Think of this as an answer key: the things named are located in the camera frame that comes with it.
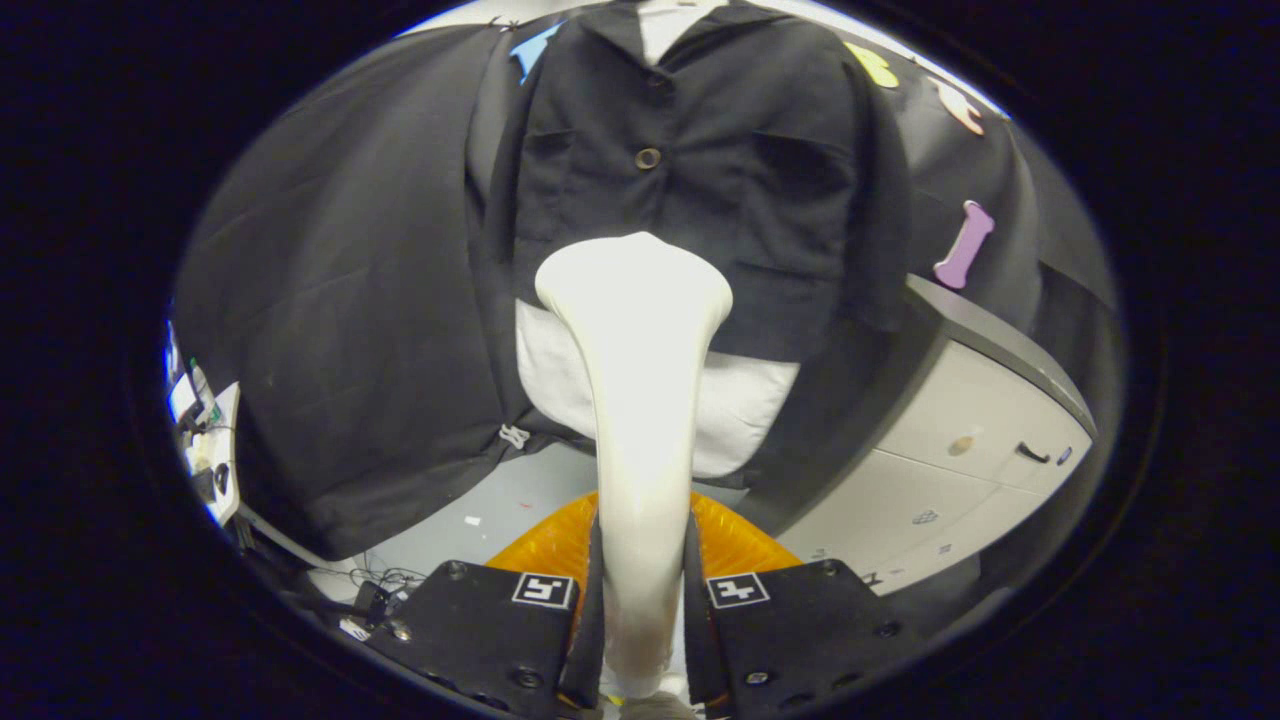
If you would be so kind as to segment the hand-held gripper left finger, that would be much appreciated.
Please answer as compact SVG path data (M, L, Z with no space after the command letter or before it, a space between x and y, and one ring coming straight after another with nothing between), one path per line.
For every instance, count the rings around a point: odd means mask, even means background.
M516 716L599 705L604 651L598 496L571 501L485 564L451 560L385 623L385 656Z

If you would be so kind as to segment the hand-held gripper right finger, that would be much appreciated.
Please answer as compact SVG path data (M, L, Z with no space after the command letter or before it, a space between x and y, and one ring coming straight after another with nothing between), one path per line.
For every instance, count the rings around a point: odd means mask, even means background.
M783 716L909 666L916 629L837 559L804 562L691 497L687 692L710 716Z

